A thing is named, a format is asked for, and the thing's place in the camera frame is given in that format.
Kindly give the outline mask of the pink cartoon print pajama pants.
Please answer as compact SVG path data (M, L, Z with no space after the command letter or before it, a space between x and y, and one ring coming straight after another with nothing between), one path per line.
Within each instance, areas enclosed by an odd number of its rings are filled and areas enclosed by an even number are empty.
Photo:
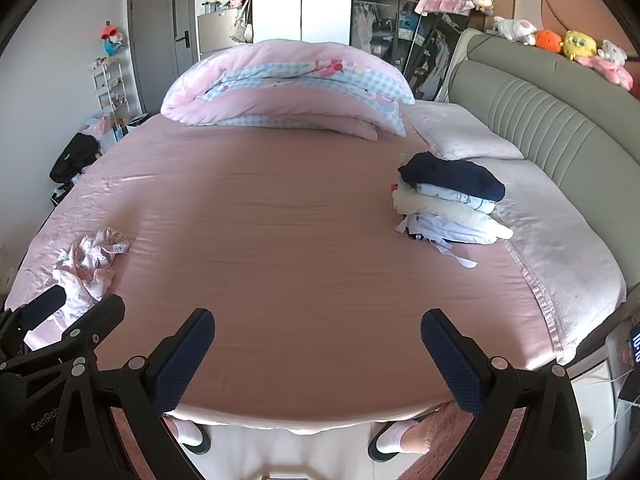
M53 283L66 296L62 307L52 314L58 324L71 326L106 296L115 278L114 260L129 247L124 234L106 228L60 252L51 273Z

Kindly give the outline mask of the left foot white sock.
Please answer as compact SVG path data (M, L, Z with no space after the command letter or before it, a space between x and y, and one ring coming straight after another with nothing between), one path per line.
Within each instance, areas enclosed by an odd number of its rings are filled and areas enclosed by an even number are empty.
M210 450L210 437L204 426L190 420L164 416L163 421L178 443L194 455L204 455Z

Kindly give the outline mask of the pink fluffy rug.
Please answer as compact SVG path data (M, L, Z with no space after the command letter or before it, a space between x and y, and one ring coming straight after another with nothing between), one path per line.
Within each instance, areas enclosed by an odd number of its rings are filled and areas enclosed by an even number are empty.
M524 415L524 408L517 408L512 412L497 451L482 475L483 479L497 479L500 476L518 436ZM399 479L434 479L470 429L472 421L472 415L462 412L454 401L439 405L436 411L428 414L422 422L409 430L409 448L404 452L416 452L421 454L421 457L404 471Z

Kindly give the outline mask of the right foot white sock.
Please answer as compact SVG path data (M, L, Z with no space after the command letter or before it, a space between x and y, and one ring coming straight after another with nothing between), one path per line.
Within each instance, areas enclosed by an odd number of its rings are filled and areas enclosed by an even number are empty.
M402 436L418 422L414 419L401 422L386 422L371 438L368 444L368 455L375 463L386 463L402 452Z

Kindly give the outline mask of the black bag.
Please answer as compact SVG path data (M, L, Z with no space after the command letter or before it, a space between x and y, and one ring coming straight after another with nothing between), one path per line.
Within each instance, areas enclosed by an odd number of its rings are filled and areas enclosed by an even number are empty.
M76 133L55 161L49 177L58 184L67 184L82 170L92 165L100 154L100 144L94 136Z

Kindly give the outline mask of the pink bed sheet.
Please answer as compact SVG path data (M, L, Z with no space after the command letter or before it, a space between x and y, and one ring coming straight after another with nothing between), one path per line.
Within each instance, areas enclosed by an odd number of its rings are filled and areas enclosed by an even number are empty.
M423 347L443 310L490 356L554 357L538 304L500 244L465 269L396 230L390 188L418 136L194 127L156 116L100 158L34 237L6 303L50 283L58 254L112 228L124 320L99 366L145 356L197 308L216 335L177 408L184 418L316 431L404 419L449 391Z

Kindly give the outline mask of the white shelf rack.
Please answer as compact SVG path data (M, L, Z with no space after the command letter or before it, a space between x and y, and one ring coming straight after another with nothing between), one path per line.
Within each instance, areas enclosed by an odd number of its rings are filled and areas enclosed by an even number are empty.
M90 74L99 112L129 122L137 104L128 60L121 55L100 56L93 61Z

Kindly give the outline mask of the folded white printed garment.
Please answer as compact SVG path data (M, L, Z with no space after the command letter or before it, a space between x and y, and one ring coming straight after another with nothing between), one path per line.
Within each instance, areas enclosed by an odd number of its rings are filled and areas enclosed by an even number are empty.
M402 188L404 191L416 192L423 196L440 198L441 200L450 200L450 202L462 203L476 211L482 212L483 214L491 214L495 210L497 205L496 202L494 202L493 200L488 200L487 198L472 196L460 191L450 190L450 188L442 188L441 186L432 184L419 183L416 185L411 185L405 182L401 182L398 184L398 188Z

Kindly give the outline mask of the folded cream garment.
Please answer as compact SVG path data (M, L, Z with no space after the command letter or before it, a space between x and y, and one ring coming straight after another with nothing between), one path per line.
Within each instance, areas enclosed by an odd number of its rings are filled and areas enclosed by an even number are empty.
M442 198L421 195L412 188L396 188L392 192L393 205L398 214L434 214L456 222L473 230L492 235L502 240L510 240L513 231L498 221L468 205L443 200Z

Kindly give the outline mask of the folded navy garment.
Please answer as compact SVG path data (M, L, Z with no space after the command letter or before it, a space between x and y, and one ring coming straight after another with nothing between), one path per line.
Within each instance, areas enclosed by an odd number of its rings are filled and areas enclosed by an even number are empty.
M506 196L506 187L488 169L466 160L445 160L431 152L414 154L398 168L408 185L430 184L492 202Z

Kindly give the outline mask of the folded pink checkered duvet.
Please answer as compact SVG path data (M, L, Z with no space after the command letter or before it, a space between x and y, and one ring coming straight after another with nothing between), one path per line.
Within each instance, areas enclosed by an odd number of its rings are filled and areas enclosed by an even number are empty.
M400 71L336 42L273 39L194 64L160 112L188 126L320 129L374 141L404 136L402 106L416 100Z

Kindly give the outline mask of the grey padded headboard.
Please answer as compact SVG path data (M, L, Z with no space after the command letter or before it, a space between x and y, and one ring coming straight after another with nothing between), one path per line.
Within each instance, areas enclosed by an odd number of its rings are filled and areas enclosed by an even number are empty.
M462 32L445 98L536 164L639 283L639 102L567 58Z

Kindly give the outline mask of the grey room door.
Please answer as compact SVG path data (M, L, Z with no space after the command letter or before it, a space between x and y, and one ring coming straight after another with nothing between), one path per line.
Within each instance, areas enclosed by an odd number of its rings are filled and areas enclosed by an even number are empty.
M194 0L127 0L127 6L138 102L142 112L155 115L198 57Z

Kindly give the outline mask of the pink white plush toy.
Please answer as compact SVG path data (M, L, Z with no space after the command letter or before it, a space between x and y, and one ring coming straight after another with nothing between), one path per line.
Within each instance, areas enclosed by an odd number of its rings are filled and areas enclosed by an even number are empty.
M595 56L578 56L577 62L595 70L608 82L631 91L634 78L625 68L626 59L627 53L622 48L605 39L602 41L602 46L597 48Z

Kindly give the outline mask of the yellow plush toy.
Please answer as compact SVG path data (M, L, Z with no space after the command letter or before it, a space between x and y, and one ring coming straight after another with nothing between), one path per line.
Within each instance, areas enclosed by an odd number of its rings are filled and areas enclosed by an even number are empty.
M592 58L598 54L598 44L587 34L570 29L563 39L563 53L571 61L578 58Z

